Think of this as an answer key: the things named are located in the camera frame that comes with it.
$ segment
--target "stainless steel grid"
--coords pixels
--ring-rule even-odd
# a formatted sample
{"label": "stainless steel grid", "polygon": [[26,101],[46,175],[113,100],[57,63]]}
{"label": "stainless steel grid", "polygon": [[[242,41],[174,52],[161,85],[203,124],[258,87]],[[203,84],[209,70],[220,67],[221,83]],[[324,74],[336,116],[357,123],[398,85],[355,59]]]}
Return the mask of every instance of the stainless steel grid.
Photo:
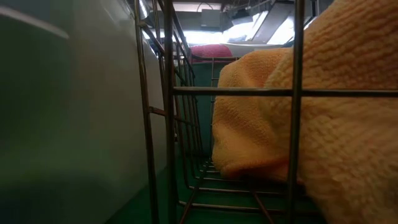
{"label": "stainless steel grid", "polygon": [[[315,1],[312,0],[313,19],[315,17]],[[233,62],[237,58],[202,58],[212,64],[211,86],[195,86],[195,74],[192,67],[192,58],[187,41],[183,35],[181,25],[174,11],[172,0],[152,0],[155,17],[155,33],[153,35],[149,26],[140,20],[139,0],[134,1],[134,17],[136,22],[137,48],[139,56],[139,73],[141,79],[142,105],[144,112],[144,126],[147,148],[147,164],[149,173],[150,207],[152,223],[159,223],[159,208],[157,203],[156,176],[154,169],[154,153],[152,144],[152,130],[150,127],[150,114],[165,116],[167,128],[167,170],[168,170],[168,193],[169,193],[169,223],[184,223],[189,211],[194,208],[205,208],[212,210],[226,210],[235,212],[262,213],[269,223],[274,223],[271,215],[286,215],[287,223],[294,223],[296,215],[319,215],[317,211],[296,211],[295,201],[297,197],[304,197],[297,193],[297,163],[299,157],[300,137],[300,107],[302,97],[398,97],[396,90],[303,90],[302,89],[302,55],[303,55],[303,28],[304,28],[304,0],[295,1],[295,39],[294,39],[294,72],[292,89],[265,89],[265,88],[217,88],[214,87],[214,64]],[[164,43],[160,38],[159,16],[157,4],[164,12]],[[161,110],[151,107],[148,101],[146,67],[144,63],[142,31],[150,38],[158,50],[162,92],[164,97],[164,108]],[[292,114],[290,129],[290,160],[287,194],[284,192],[270,192],[254,190],[250,180],[226,180],[207,177],[216,171],[211,160],[204,157],[201,140],[200,123],[198,115],[197,95],[228,95],[228,96],[290,96],[292,97]],[[215,99],[211,97],[211,112]],[[183,158],[182,169],[184,185],[192,191],[190,198],[184,202],[178,197],[176,181],[175,161],[175,133],[177,133],[178,145]],[[210,136],[210,148],[212,147],[212,136]],[[188,181],[188,175],[197,180],[195,185]],[[204,181],[218,181],[234,183],[247,183],[247,190],[216,189],[200,187]],[[226,205],[209,205],[194,203],[199,192],[216,192],[221,194],[248,194],[252,195],[258,203],[258,208],[236,207]],[[285,197],[287,195],[287,209],[267,209],[259,199],[259,195],[270,197]],[[183,214],[177,218],[177,205],[183,206]]]}

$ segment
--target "metal wire rack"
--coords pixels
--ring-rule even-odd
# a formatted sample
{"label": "metal wire rack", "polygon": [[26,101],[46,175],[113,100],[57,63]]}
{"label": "metal wire rack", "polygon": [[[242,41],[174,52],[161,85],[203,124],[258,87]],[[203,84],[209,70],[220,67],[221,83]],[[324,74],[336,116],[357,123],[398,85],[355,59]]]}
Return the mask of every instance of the metal wire rack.
{"label": "metal wire rack", "polygon": [[[157,6],[164,13],[164,43],[160,38],[159,16]],[[233,212],[262,213],[269,223],[274,223],[271,215],[283,215],[287,223],[294,223],[299,215],[319,215],[317,211],[298,211],[295,209],[296,200],[305,197],[297,186],[297,165],[299,157],[300,136],[300,107],[302,97],[398,97],[398,91],[392,90],[303,90],[302,89],[302,61],[303,61],[303,28],[304,28],[304,0],[295,1],[295,39],[294,39],[294,72],[292,89],[265,89],[265,88],[217,88],[215,82],[218,77],[214,75],[214,66],[217,63],[230,63],[237,58],[203,58],[191,54],[183,30],[174,11],[172,0],[152,0],[155,17],[155,34],[149,26],[140,20],[139,0],[134,0],[134,17],[136,22],[137,48],[139,56],[139,73],[141,78],[141,94],[144,112],[144,127],[147,148],[147,165],[149,173],[150,207],[152,223],[159,223],[159,208],[157,201],[156,176],[154,169],[154,153],[152,143],[152,130],[150,114],[165,116],[167,128],[167,170],[168,170],[168,223],[184,223],[192,209],[206,208],[212,210],[224,210]],[[154,43],[159,58],[162,92],[164,97],[164,110],[151,107],[148,100],[146,80],[146,66],[144,63],[144,51],[142,44],[142,31],[144,31]],[[195,86],[195,74],[192,67],[193,58],[207,60],[211,63],[211,86]],[[201,127],[198,115],[197,95],[211,95],[211,112],[215,95],[224,96],[290,96],[292,97],[292,114],[290,129],[290,159],[287,190],[259,190],[250,180],[226,180],[209,174],[218,174],[209,158],[205,156],[201,139]],[[182,155],[183,182],[191,195],[184,202],[179,199],[176,180],[175,158],[175,133],[177,133],[178,148]],[[191,185],[188,176],[196,179]],[[209,188],[201,187],[204,181],[225,182],[229,185],[245,184],[246,190],[234,188]],[[226,205],[210,205],[194,203],[199,192],[215,192],[220,194],[248,194],[252,195],[258,207],[237,207]],[[286,209],[268,209],[259,199],[259,195],[269,197],[285,197]],[[183,213],[177,218],[177,206],[183,206]]]}

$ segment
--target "orange towel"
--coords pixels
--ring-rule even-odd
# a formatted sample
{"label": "orange towel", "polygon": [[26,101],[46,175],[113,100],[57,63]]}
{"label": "orange towel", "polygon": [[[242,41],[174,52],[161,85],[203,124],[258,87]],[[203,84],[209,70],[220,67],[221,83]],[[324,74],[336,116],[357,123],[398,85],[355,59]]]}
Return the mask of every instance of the orange towel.
{"label": "orange towel", "polygon": [[[335,0],[305,31],[303,87],[398,89],[397,12],[396,0]],[[226,66],[219,86],[291,88],[292,62],[292,49],[253,52]],[[216,168],[285,179],[290,104],[217,97]],[[398,223],[397,134],[396,99],[303,98],[299,175],[328,223]]]}

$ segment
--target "metal rod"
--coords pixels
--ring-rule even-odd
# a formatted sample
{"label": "metal rod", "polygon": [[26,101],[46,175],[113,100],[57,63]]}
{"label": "metal rod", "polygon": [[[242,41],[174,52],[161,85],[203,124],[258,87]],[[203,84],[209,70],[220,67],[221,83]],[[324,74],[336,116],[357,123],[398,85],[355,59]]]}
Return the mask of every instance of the metal rod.
{"label": "metal rod", "polygon": [[[188,59],[189,59],[189,62],[192,64],[193,59],[192,59],[192,51],[191,51],[191,49],[188,49]],[[194,74],[193,70],[192,70],[192,77],[193,77],[192,78],[192,85],[195,86],[195,74]],[[201,131],[200,131],[198,99],[196,98],[196,96],[194,96],[193,99],[195,100],[193,102],[193,109],[194,109],[194,114],[195,114],[195,123],[197,125],[196,132],[197,132],[197,136],[198,136],[198,143],[199,143],[201,156],[203,158],[204,150],[203,150],[203,141],[202,141],[202,138],[201,138]]]}
{"label": "metal rod", "polygon": [[[180,205],[185,206],[187,203],[183,201],[178,202]],[[202,203],[192,203],[192,208],[203,208],[203,209],[212,209],[212,210],[221,210],[227,212],[245,212],[245,213],[261,213],[259,208],[252,207],[238,207],[238,206],[227,206],[227,205],[209,205]],[[285,215],[285,210],[279,209],[268,209],[268,212],[273,215]],[[320,214],[317,211],[297,211],[297,214],[300,216],[310,216],[310,217],[319,217]]]}
{"label": "metal rod", "polygon": [[223,61],[235,61],[236,57],[201,57],[197,55],[192,55],[192,58],[197,59],[197,60],[223,60]]}
{"label": "metal rod", "polygon": [[[214,87],[214,58],[211,59],[211,87]],[[213,96],[210,96],[210,102],[213,102]],[[211,152],[210,157],[213,155],[213,112],[214,104],[210,105],[210,140],[209,140],[209,150]]]}
{"label": "metal rod", "polygon": [[221,182],[230,182],[230,183],[241,183],[241,180],[229,180],[229,179],[220,179],[220,178],[212,178],[212,177],[205,177],[204,180],[213,180],[213,181],[221,181]]}
{"label": "metal rod", "polygon": [[[153,114],[161,115],[161,116],[166,116],[166,112],[165,112],[164,110],[159,109],[159,108],[155,108],[155,107],[153,107],[153,106],[150,106],[150,107],[149,107],[149,112],[150,112],[150,113],[153,113]],[[185,119],[182,119],[180,116],[174,116],[174,119],[175,119],[176,121],[183,122],[183,123],[185,123],[185,124],[189,124],[189,125],[195,126],[195,125],[192,124],[191,122],[189,122],[189,121],[187,121],[187,120],[185,120]]]}
{"label": "metal rod", "polygon": [[260,206],[260,211],[262,212],[262,214],[267,217],[268,221],[270,224],[274,224],[273,219],[271,218],[271,216],[269,215],[267,209],[265,208],[264,204],[262,203],[262,201],[260,200],[259,196],[257,195],[257,193],[255,191],[253,191],[252,188],[250,188],[250,192],[253,195],[254,199],[256,199],[256,202],[259,204]]}
{"label": "metal rod", "polygon": [[184,59],[184,61],[187,63],[189,70],[190,70],[190,71],[192,72],[192,74],[193,74],[193,68],[192,68],[192,66],[191,66],[191,63],[190,63],[190,61],[189,61],[189,59],[188,59],[188,56],[187,56],[187,54],[185,53],[185,51],[184,51],[184,49],[182,48],[182,45],[180,44],[179,41],[177,41],[177,47],[179,47],[179,48],[181,49],[181,53],[182,53],[182,55],[183,55],[183,59]]}
{"label": "metal rod", "polygon": [[203,182],[203,178],[206,176],[206,172],[202,173],[199,181],[197,182],[196,186],[193,188],[193,192],[191,193],[190,198],[188,199],[188,202],[185,204],[184,211],[182,213],[182,217],[180,220],[180,224],[183,224],[185,222],[185,219],[187,218],[189,209],[192,206],[193,200],[197,196],[197,193],[199,192],[199,186]]}
{"label": "metal rod", "polygon": [[[176,52],[177,52],[177,58],[178,58],[178,60],[177,60],[178,70],[179,70],[180,74],[182,74],[182,72],[183,72],[183,75],[184,75],[184,79],[181,77],[180,81],[187,80],[187,75],[186,75],[187,69],[185,68],[185,64],[183,65],[183,71],[181,70],[180,49],[178,47],[176,47]],[[183,113],[184,113],[184,118],[186,120],[189,120],[185,97],[187,97],[187,100],[188,100],[188,96],[182,96]],[[191,165],[191,175],[192,175],[192,177],[195,177],[196,174],[195,174],[195,168],[193,165],[193,146],[191,148],[190,130],[189,130],[188,126],[185,127],[185,132],[187,133],[188,150],[190,152],[189,159],[190,159],[190,165]]]}
{"label": "metal rod", "polygon": [[177,208],[175,199],[177,195],[177,181],[175,176],[174,152],[174,99],[173,99],[173,1],[164,1],[164,33],[165,33],[165,84],[166,84],[166,134],[167,134],[167,179],[168,179],[168,210],[169,223],[177,222]]}
{"label": "metal rod", "polygon": [[160,38],[160,28],[159,28],[159,15],[157,13],[157,1],[152,0],[152,9],[154,10],[154,19],[155,19],[155,33],[156,39],[162,45],[162,39]]}
{"label": "metal rod", "polygon": [[[139,23],[139,0],[134,1],[134,18],[136,24]],[[147,167],[148,167],[148,183],[149,183],[149,197],[150,197],[150,214],[153,224],[159,223],[159,206],[157,202],[157,189],[156,189],[156,173],[155,173],[155,162],[154,162],[154,145],[152,142],[152,127],[150,125],[149,116],[149,98],[148,98],[148,87],[147,77],[145,68],[144,58],[144,46],[142,44],[142,32],[139,26],[136,27],[137,37],[137,52],[139,61],[139,77],[141,84],[141,99],[142,99],[142,115],[144,118],[144,132],[146,142],[146,153],[147,153]]]}
{"label": "metal rod", "polygon": [[[177,86],[177,78],[174,75],[174,86]],[[180,112],[180,105],[178,103],[178,96],[174,95],[174,102],[175,102],[175,112],[177,114],[177,117],[181,117],[181,112]],[[185,154],[185,148],[184,148],[184,142],[183,142],[183,134],[182,134],[182,127],[181,123],[176,122],[177,125],[177,133],[178,133],[178,142],[180,144],[180,150],[181,150],[181,155],[182,155],[182,174],[183,174],[183,179],[184,179],[184,184],[186,188],[189,189],[189,183],[188,183],[188,175],[187,175],[187,157]]]}
{"label": "metal rod", "polygon": [[[248,190],[234,190],[234,189],[214,189],[210,187],[200,187],[200,191],[203,192],[211,192],[211,193],[226,193],[226,194],[250,194],[250,191]],[[268,197],[284,197],[285,193],[284,192],[263,192],[263,191],[258,191],[257,194],[265,195]]]}
{"label": "metal rod", "polygon": [[313,20],[313,18],[314,18],[313,16],[309,17],[309,18],[307,19],[307,21],[305,21],[304,27],[305,27],[306,25],[308,25],[308,24]]}
{"label": "metal rod", "polygon": [[208,170],[206,171],[208,174],[219,174],[220,172],[218,170]]}
{"label": "metal rod", "polygon": [[294,4],[293,1],[288,1],[288,0],[276,0],[275,3],[281,3],[281,4]]}
{"label": "metal rod", "polygon": [[294,223],[295,220],[295,199],[297,187],[297,166],[299,164],[300,144],[300,114],[302,97],[302,73],[303,73],[303,40],[304,40],[304,0],[295,1],[294,14],[294,50],[293,50],[293,95],[290,123],[290,152],[289,152],[289,173],[287,189],[287,223]]}
{"label": "metal rod", "polygon": [[181,86],[182,85],[185,85],[185,86],[188,86],[188,84],[187,84],[187,82],[185,81],[185,79],[181,76],[181,71],[174,71],[175,72],[175,74],[177,75],[177,77],[180,79],[180,82],[181,82]]}
{"label": "metal rod", "polygon": [[184,32],[182,30],[182,26],[180,24],[180,20],[178,19],[177,13],[175,13],[174,8],[173,8],[173,18],[174,18],[174,21],[175,21],[174,22],[175,28],[176,28],[176,30],[177,30],[180,38],[181,38],[182,44],[184,45],[185,49],[188,50],[189,49],[189,45],[188,45],[188,42],[187,42],[187,40],[186,40],[186,38],[184,36]]}
{"label": "metal rod", "polygon": [[155,44],[157,50],[159,52],[161,52],[162,54],[164,54],[164,48],[162,46],[162,44],[160,43],[159,40],[157,40],[154,36],[154,34],[152,33],[152,31],[150,31],[148,25],[144,22],[144,21],[140,21],[138,23],[138,26],[142,28],[142,30],[149,36],[150,40],[153,41],[153,43]]}
{"label": "metal rod", "polygon": [[317,16],[321,14],[321,9],[319,7],[319,0],[317,0]]}
{"label": "metal rod", "polygon": [[314,18],[317,16],[317,0],[311,0],[311,11],[312,11],[312,17]]}
{"label": "metal rod", "polygon": [[[217,95],[217,96],[292,96],[293,91],[282,88],[217,88],[217,87],[175,87],[177,95]],[[302,90],[306,97],[398,97],[398,90]]]}
{"label": "metal rod", "polygon": [[[182,108],[183,108],[184,118],[186,120],[188,120],[188,113],[187,113],[185,97],[187,97],[187,100],[188,100],[188,96],[182,96]],[[189,131],[188,126],[185,126],[185,132],[187,133],[188,150],[190,152],[191,175],[192,175],[192,177],[194,177],[194,176],[196,176],[196,174],[195,174],[195,168],[193,166],[193,149],[191,148],[190,131]]]}
{"label": "metal rod", "polygon": [[[184,64],[184,77],[185,77],[185,79],[186,79],[186,81],[187,81],[187,84],[188,85],[192,85],[192,81],[191,81],[191,79],[190,79],[190,76],[189,76],[189,70],[187,69],[187,62],[186,61],[183,61],[183,64]],[[195,120],[195,118],[193,117],[193,110],[192,110],[192,97],[187,97],[187,101],[188,101],[188,114],[189,114],[189,121],[190,122],[193,122],[194,123],[194,120]],[[193,147],[192,147],[192,149],[196,152],[196,153],[198,153],[198,154],[200,154],[199,153],[199,151],[200,151],[200,149],[197,147],[198,146],[198,144],[197,144],[197,139],[196,139],[196,136],[195,136],[195,129],[191,129],[191,132],[192,132],[192,144],[193,144]],[[197,167],[197,169],[199,169],[199,163],[198,163],[198,159],[197,159],[197,157],[198,156],[195,156],[195,159],[196,159],[196,167]]]}

